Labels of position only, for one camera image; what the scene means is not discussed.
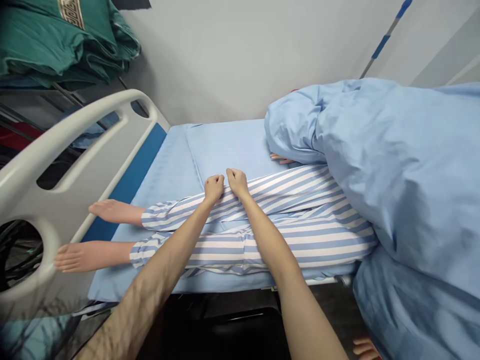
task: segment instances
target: hand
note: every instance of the hand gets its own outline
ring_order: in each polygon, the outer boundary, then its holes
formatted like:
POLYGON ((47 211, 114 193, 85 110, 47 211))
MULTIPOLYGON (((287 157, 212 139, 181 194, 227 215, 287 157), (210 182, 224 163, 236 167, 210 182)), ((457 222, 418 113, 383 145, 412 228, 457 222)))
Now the hand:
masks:
POLYGON ((226 170, 226 175, 228 177, 231 191, 237 195, 240 200, 242 197, 250 195, 249 186, 247 185, 247 176, 243 171, 228 168, 226 170))
POLYGON ((286 157, 282 157, 280 155, 277 155, 276 153, 272 152, 270 154, 270 158, 272 160, 280 160, 280 165, 284 165, 284 164, 291 164, 291 163, 294 163, 295 161, 294 160, 290 160, 290 159, 287 159, 286 157))
POLYGON ((213 206, 224 193, 223 175, 210 176, 205 181, 205 200, 209 205, 213 206))

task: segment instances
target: bare foot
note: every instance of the bare foot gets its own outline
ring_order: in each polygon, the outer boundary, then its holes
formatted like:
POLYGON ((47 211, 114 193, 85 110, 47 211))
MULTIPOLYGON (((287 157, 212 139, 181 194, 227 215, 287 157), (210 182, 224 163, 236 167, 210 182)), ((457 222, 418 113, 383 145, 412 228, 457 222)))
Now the bare foot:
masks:
POLYGON ((369 337, 354 339, 353 353, 358 355, 358 360, 382 360, 380 353, 369 337))
POLYGON ((58 249, 55 267, 62 273, 83 273, 130 263, 135 242, 86 241, 58 249))
POLYGON ((90 205, 88 211, 109 223, 142 226, 142 214, 146 209, 113 199, 90 205))

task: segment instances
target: blue and white striped pants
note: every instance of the blue and white striped pants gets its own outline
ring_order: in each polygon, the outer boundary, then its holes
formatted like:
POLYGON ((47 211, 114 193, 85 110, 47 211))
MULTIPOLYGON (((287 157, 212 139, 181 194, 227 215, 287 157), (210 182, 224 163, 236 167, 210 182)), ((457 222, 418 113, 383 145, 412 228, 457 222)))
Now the blue and white striped pants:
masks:
MULTIPOLYGON (((301 268, 348 264, 377 245, 371 224, 348 203, 326 165, 305 165, 248 182, 253 199, 273 220, 301 268)), ((130 253, 135 268, 143 266, 202 202, 205 193, 149 207, 142 215, 146 229, 156 231, 137 242, 130 253)), ((230 187, 212 209, 208 223, 248 219, 230 187)), ((186 266, 186 276, 203 271, 247 274, 266 271, 250 225, 200 235, 186 266)))

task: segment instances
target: stack of green cloth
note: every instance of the stack of green cloth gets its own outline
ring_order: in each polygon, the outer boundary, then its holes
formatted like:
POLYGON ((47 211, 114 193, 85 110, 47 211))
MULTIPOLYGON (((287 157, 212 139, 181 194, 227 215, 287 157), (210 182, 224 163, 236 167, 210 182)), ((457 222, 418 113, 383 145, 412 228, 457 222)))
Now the stack of green cloth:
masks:
POLYGON ((73 91, 109 84, 140 53, 110 0, 6 0, 0 9, 0 80, 24 76, 73 91))

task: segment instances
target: hairy arm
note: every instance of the hairy arm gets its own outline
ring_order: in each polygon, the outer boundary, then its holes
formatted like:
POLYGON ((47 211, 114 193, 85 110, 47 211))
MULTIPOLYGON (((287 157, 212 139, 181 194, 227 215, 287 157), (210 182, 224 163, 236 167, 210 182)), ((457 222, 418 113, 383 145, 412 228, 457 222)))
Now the hairy arm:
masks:
POLYGON ((224 177, 205 183, 205 200, 145 264, 113 314, 86 344, 78 359, 135 359, 199 239, 212 207, 224 190, 224 177))
POLYGON ((245 207, 258 251, 278 287, 291 358, 348 359, 284 237, 250 195, 245 174, 227 169, 227 175, 230 188, 245 207))

